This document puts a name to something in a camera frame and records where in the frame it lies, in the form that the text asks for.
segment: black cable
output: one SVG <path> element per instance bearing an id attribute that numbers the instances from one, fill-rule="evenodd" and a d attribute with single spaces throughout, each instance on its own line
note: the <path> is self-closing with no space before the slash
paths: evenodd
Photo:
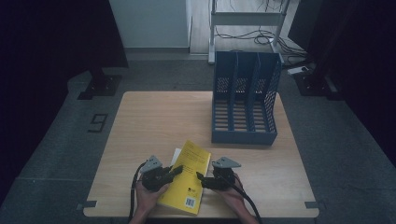
<path id="1" fill-rule="evenodd" d="M 139 175 L 140 168 L 142 168 L 145 164 L 146 162 L 140 164 L 136 170 L 136 173 L 134 173 L 134 180 L 132 181 L 131 186 L 131 209 L 129 211 L 128 223 L 132 220 L 132 217 L 134 216 L 134 189 L 136 188 L 137 176 Z"/>
<path id="2" fill-rule="evenodd" d="M 244 197 L 251 205 L 251 207 L 253 208 L 254 213 L 256 214 L 256 218 L 257 221 L 262 224 L 262 218 L 260 217 L 259 211 L 257 210 L 256 205 L 254 204 L 254 202 L 250 199 L 250 197 L 245 193 L 244 190 L 241 190 L 240 188 L 238 188 L 235 184 L 230 183 L 226 178 L 224 178 L 224 176 L 219 175 L 219 177 L 224 180 L 231 188 L 235 189 L 236 192 L 240 193 L 242 195 L 242 197 Z"/>

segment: book cover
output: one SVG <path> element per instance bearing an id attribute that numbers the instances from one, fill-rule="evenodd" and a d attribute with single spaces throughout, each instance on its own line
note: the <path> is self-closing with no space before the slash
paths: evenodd
<path id="1" fill-rule="evenodd" d="M 158 204 L 198 215 L 203 188 L 196 172 L 206 175 L 211 153 L 187 140 L 172 169 L 183 165 L 183 172 L 175 176 Z"/>

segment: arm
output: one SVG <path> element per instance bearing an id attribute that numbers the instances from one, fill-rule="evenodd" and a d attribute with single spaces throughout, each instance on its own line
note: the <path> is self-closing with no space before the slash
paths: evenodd
<path id="1" fill-rule="evenodd" d="M 235 185 L 243 189 L 242 183 L 240 181 L 236 181 Z M 233 212 L 238 216 L 239 220 L 243 224 L 258 224 L 257 219 L 250 214 L 248 209 L 245 206 L 244 197 L 238 193 L 235 189 L 227 189 L 227 190 L 214 190 L 218 193 L 223 199 L 224 202 L 233 210 Z"/>
<path id="2" fill-rule="evenodd" d="M 142 185 L 142 181 L 139 180 L 136 183 L 136 200 L 137 207 L 134 212 L 134 217 L 131 219 L 129 224 L 143 224 L 145 223 L 147 217 L 151 210 L 157 204 L 160 196 L 166 192 L 169 188 L 169 184 L 164 185 L 157 192 L 150 191 Z"/>

